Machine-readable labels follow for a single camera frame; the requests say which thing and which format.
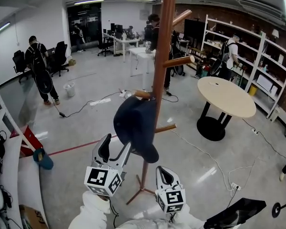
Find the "coat rack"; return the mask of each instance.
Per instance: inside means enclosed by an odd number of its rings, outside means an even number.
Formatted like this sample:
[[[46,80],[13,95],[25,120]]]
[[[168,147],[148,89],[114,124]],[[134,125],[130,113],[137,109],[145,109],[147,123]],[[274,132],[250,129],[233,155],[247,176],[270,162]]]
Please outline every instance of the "coat rack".
[[[161,16],[160,16],[160,28],[159,28],[159,37],[158,37],[158,46],[156,51],[156,60],[155,60],[155,71],[153,78],[153,96],[156,98],[156,123],[159,116],[161,99],[163,93],[163,85],[165,78],[165,71],[167,67],[178,66],[181,64],[194,63],[193,56],[187,56],[183,58],[168,60],[169,51],[170,51],[170,42],[172,28],[188,17],[192,12],[187,10],[180,14],[177,18],[174,19],[175,11],[175,0],[163,0],[161,6]],[[135,91],[133,95],[137,97],[150,99],[151,95],[143,91]],[[164,126],[157,128],[155,126],[155,133],[167,131],[176,128],[176,124]],[[149,192],[154,195],[154,192],[145,188],[146,174],[148,170],[148,163],[143,162],[142,168],[142,179],[136,175],[137,180],[140,185],[139,191],[126,203],[129,205],[141,192]]]

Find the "cardboard box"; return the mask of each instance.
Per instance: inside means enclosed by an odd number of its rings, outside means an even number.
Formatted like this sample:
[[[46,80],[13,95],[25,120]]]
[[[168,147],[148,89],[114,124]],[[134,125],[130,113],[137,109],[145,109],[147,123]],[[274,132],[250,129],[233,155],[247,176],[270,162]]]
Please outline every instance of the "cardboard box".
[[[23,229],[48,229],[41,213],[25,205],[19,205]]]

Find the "black backpack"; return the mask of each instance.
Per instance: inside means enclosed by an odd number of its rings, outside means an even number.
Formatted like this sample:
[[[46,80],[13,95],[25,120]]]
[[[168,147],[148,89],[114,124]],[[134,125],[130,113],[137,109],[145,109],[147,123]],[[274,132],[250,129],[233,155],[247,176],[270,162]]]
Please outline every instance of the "black backpack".
[[[221,50],[218,54],[218,58],[221,60],[221,62],[226,63],[229,59],[229,46],[236,44],[235,42],[228,44],[228,42],[225,42],[223,46],[221,47]]]
[[[225,42],[223,46],[221,47],[221,50],[218,54],[217,60],[213,63],[212,68],[210,70],[210,75],[215,75],[219,72],[220,67],[226,67],[226,63],[228,59],[230,58],[229,56],[229,46],[236,44],[235,42],[228,44],[228,42]]]
[[[29,47],[28,50],[33,55],[32,70],[35,73],[35,75],[38,75],[41,72],[43,72],[44,70],[46,70],[46,62],[45,62],[45,59],[41,53],[41,44],[37,43],[36,49]]]

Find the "red floor marking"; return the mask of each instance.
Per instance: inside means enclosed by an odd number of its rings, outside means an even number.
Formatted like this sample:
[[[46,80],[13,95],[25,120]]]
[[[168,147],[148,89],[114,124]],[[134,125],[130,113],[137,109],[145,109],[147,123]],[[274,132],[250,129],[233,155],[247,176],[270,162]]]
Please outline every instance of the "red floor marking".
[[[67,152],[67,151],[70,151],[70,150],[74,150],[74,149],[77,149],[77,148],[80,148],[80,147],[85,147],[85,146],[88,146],[88,145],[97,143],[97,142],[99,142],[99,141],[100,141],[100,140],[96,140],[96,141],[93,141],[93,142],[91,142],[91,143],[86,143],[86,144],[82,144],[82,145],[79,145],[79,146],[76,146],[76,147],[71,147],[71,148],[64,149],[64,150],[61,150],[61,151],[57,151],[57,152],[54,152],[54,153],[51,153],[51,154],[48,154],[48,155],[51,156],[51,155],[56,155],[56,154],[64,153],[64,152]]]

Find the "black table base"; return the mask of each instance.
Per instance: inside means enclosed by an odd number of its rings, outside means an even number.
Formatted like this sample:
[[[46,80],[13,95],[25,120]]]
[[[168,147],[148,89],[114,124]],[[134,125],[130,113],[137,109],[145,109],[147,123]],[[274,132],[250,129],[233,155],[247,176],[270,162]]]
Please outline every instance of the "black table base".
[[[206,102],[200,119],[197,121],[197,129],[199,133],[206,139],[211,141],[220,141],[224,138],[225,127],[227,126],[232,117],[230,115],[227,115],[224,119],[224,122],[221,123],[225,116],[225,113],[222,112],[218,120],[213,117],[206,116],[209,107],[210,104]]]

